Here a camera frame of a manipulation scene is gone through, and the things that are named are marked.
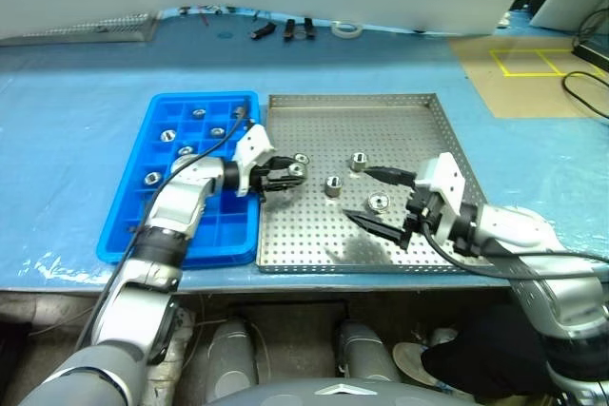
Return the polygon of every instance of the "black cable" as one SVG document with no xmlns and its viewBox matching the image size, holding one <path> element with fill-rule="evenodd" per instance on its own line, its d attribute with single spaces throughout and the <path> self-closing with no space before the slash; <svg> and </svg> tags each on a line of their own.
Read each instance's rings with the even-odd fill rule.
<svg viewBox="0 0 609 406">
<path fill-rule="evenodd" d="M 599 13 L 604 13 L 604 12 L 609 12 L 609 8 L 593 11 L 590 14 L 588 14 L 585 18 L 583 18 L 583 20 L 580 23 L 580 26 L 578 27 L 578 31 L 576 32 L 575 36 L 573 37 L 573 42 L 572 42 L 573 48 L 579 46 L 582 41 L 585 42 L 588 38 L 590 38 L 589 37 L 590 33 L 594 32 L 596 30 L 597 25 L 595 24 L 592 27 L 589 27 L 586 29 L 584 28 L 584 26 L 594 16 L 596 16 Z"/>
<path fill-rule="evenodd" d="M 529 275 L 517 275 L 517 274 L 502 273 L 499 270 L 497 270 L 497 268 L 492 268 L 492 267 L 488 267 L 488 266 L 468 265 L 466 263 L 463 263 L 462 261 L 456 260 L 449 254 L 447 254 L 440 247 L 440 245 L 436 243 L 436 241 L 431 236 L 431 229 L 429 228 L 429 224 L 430 224 L 430 222 L 428 222 L 428 221 L 422 222 L 422 234 L 425 237 L 425 239 L 427 240 L 427 242 L 429 243 L 429 245 L 432 247 L 432 249 L 434 249 L 440 255 L 440 257 L 442 257 L 445 261 L 449 262 L 450 264 L 452 264 L 454 266 L 457 266 L 461 270 L 471 273 L 472 275 L 486 276 L 488 278 L 496 278 L 499 280 L 573 280 L 573 279 L 577 279 L 577 278 L 590 278 L 590 277 L 598 276 L 597 273 L 592 272 L 592 271 L 581 271 L 578 273 L 560 273 L 560 274 L 556 274 L 556 275 L 540 275 L 540 274 L 537 274 L 537 273 L 531 271 L 531 274 L 529 274 Z M 519 255 L 520 254 L 513 254 L 512 257 L 517 258 Z M 553 253 L 545 252 L 545 253 L 543 253 L 543 255 L 547 257 L 547 256 L 553 255 Z"/>
<path fill-rule="evenodd" d="M 245 104 L 244 109 L 239 110 L 239 111 L 240 112 L 239 112 L 239 115 L 237 116 L 237 120 L 235 121 L 235 124 L 233 125 L 233 127 L 230 128 L 230 130 L 228 131 L 228 133 L 226 134 L 226 136 L 222 140 L 220 140 L 214 146 L 210 147 L 205 152 L 197 154 L 196 156 L 194 156 L 193 158 L 189 159 L 188 161 L 186 161 L 182 165 L 178 166 L 174 171 L 171 172 L 171 174 L 167 177 L 167 179 L 164 180 L 156 188 L 156 190 L 154 191 L 154 193 L 150 197 L 149 202 L 146 205 L 146 208 L 144 210 L 144 216 L 142 216 L 142 220 L 140 220 L 140 223 L 137 225 L 137 227 L 136 227 L 136 229 L 135 229 L 135 231 L 133 233 L 133 236 L 131 237 L 131 240 L 129 241 L 127 247 L 125 248 L 125 252 L 123 253 L 123 256 L 121 257 L 119 262 L 114 267 L 114 271 L 112 271 L 112 274 L 110 275 L 108 281 L 106 282 L 106 285 L 104 286 L 104 289 L 102 290 L 102 293 L 100 294 L 99 298 L 95 302 L 95 306 L 93 307 L 93 310 L 91 311 L 91 314 L 88 317 L 88 320 L 85 323 L 85 326 L 83 327 L 83 330 L 80 333 L 80 335 L 78 337 L 78 340 L 76 341 L 76 344 L 74 346 L 74 352 L 82 349 L 86 344 L 88 344 L 88 339 L 90 338 L 90 332 L 91 332 L 91 329 L 93 327 L 93 323 L 97 320 L 97 317 L 99 316 L 99 312 L 101 311 L 102 306 L 104 305 L 104 302 L 106 301 L 106 298 L 108 297 L 110 287 L 112 286 L 112 284 L 116 280 L 116 277 L 118 276 L 118 273 L 121 271 L 121 269 L 123 268 L 123 265 L 127 261 L 128 257 L 129 257 L 129 254 L 131 252 L 131 249 L 133 249 L 133 245 L 135 244 L 135 240 L 137 239 L 138 235 L 140 234 L 140 232 L 144 228 L 144 224 L 146 223 L 148 215 L 150 214 L 150 210 L 152 209 L 152 206 L 154 205 L 154 202 L 156 201 L 156 199 L 159 197 L 159 194 L 161 193 L 161 191 L 165 188 L 165 186 L 173 178 L 175 178 L 178 175 L 178 173 L 183 171 L 185 168 L 188 168 L 189 166 L 191 166 L 195 162 L 199 161 L 200 159 L 203 159 L 205 156 L 208 156 L 213 151 L 215 151 L 218 148 L 222 147 L 228 141 L 228 139 L 237 131 L 237 129 L 239 128 L 239 125 L 241 124 L 243 119 L 249 113 L 249 105 Z"/>
<path fill-rule="evenodd" d="M 578 95 L 577 93 L 575 93 L 573 91 L 573 89 L 571 89 L 568 85 L 567 85 L 567 79 L 571 76 L 574 75 L 582 75 L 582 76 L 588 76 L 590 78 L 594 78 L 595 80 L 597 80 L 599 83 L 606 85 L 607 87 L 609 87 L 609 83 L 607 83 L 606 81 L 601 80 L 598 76 L 593 75 L 592 73 L 588 73 L 587 71 L 570 71 L 569 73 L 567 73 L 566 75 L 564 75 L 562 77 L 562 80 L 560 81 L 560 84 L 562 85 L 562 88 L 564 90 L 566 90 L 569 94 L 571 94 L 573 97 L 575 97 L 576 99 L 578 99 L 580 102 L 582 102 L 584 105 L 586 105 L 588 108 L 590 108 L 592 111 L 594 111 L 595 113 L 597 113 L 599 116 L 602 116 L 605 119 L 609 119 L 609 113 L 605 113 L 603 111 L 600 111 L 598 108 L 590 105 L 588 102 L 586 102 L 580 95 Z"/>
</svg>

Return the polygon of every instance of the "roll of tape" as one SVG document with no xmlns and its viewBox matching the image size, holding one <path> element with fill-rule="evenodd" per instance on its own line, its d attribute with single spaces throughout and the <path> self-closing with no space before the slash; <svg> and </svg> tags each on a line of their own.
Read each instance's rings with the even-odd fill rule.
<svg viewBox="0 0 609 406">
<path fill-rule="evenodd" d="M 294 28 L 294 39 L 295 40 L 305 40 L 306 39 L 306 30 L 304 26 L 296 26 Z"/>
<path fill-rule="evenodd" d="M 348 21 L 332 21 L 330 30 L 337 37 L 349 39 L 362 35 L 363 27 L 361 24 L 349 23 Z"/>
</svg>

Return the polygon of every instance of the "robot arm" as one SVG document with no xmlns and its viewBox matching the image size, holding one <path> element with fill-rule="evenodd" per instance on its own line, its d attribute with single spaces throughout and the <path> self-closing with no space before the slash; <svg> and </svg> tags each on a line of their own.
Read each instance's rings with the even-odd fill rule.
<svg viewBox="0 0 609 406">
<path fill-rule="evenodd" d="M 163 361 L 167 352 L 178 309 L 172 294 L 206 198 L 223 189 L 240 197 L 250 188 L 283 190 L 305 180 L 303 164 L 272 157 L 274 150 L 265 129 L 252 126 L 230 162 L 194 155 L 175 161 L 171 171 L 177 174 L 164 184 L 135 234 L 130 256 L 92 325 L 90 346 L 68 358 L 22 406 L 139 404 L 148 366 Z M 299 176 L 289 173 L 295 166 Z M 268 178 L 271 170 L 284 168 L 287 176 Z"/>
<path fill-rule="evenodd" d="M 450 240 L 455 252 L 490 260 L 493 267 L 467 267 L 442 255 L 472 273 L 510 280 L 567 403 L 609 404 L 609 315 L 600 280 L 589 261 L 560 255 L 564 247 L 548 222 L 521 208 L 463 203 L 465 180 L 449 153 L 423 164 L 418 174 L 386 167 L 365 172 L 384 183 L 412 187 L 406 219 L 397 228 L 366 213 L 345 211 L 351 221 L 404 249 L 417 232 L 439 253 Z"/>
</svg>

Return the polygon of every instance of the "blue plastic tray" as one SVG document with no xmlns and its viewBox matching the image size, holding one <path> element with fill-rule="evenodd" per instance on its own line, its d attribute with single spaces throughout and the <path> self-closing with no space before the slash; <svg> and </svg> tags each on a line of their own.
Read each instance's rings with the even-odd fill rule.
<svg viewBox="0 0 609 406">
<path fill-rule="evenodd" d="M 190 145 L 203 152 L 219 139 L 210 135 L 213 127 L 226 132 L 233 126 L 237 106 L 249 106 L 249 118 L 258 122 L 260 107 L 254 92 L 195 92 L 159 94 L 150 102 L 146 117 L 131 150 L 102 235 L 97 257 L 102 261 L 121 259 L 134 228 L 141 220 L 147 200 L 156 186 L 144 184 L 144 177 L 159 171 L 166 178 L 178 149 Z M 203 108 L 206 115 L 195 119 L 192 111 Z M 246 122 L 226 144 L 211 156 L 232 158 L 237 141 L 246 132 Z M 160 141 L 161 132 L 175 130 L 172 142 Z M 190 242 L 184 267 L 222 266 L 249 263 L 256 256 L 260 202 L 258 195 L 237 198 L 234 191 L 206 200 L 206 209 L 195 238 Z"/>
</svg>

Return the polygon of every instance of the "gray cylinder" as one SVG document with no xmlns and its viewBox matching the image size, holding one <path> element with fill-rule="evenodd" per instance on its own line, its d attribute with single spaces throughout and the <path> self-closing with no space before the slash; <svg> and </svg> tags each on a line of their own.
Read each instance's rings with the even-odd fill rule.
<svg viewBox="0 0 609 406">
<path fill-rule="evenodd" d="M 142 352 L 127 343 L 86 347 L 68 358 L 20 406 L 135 406 L 145 382 Z"/>
<path fill-rule="evenodd" d="M 242 320 L 223 323 L 208 350 L 206 402 L 258 383 L 254 348 Z"/>
<path fill-rule="evenodd" d="M 325 195 L 331 199 L 336 199 L 341 195 L 343 180 L 339 176 L 328 176 L 324 184 Z"/>
<path fill-rule="evenodd" d="M 398 369 L 383 342 L 366 325 L 343 322 L 339 348 L 339 363 L 345 377 L 400 382 Z"/>
</svg>

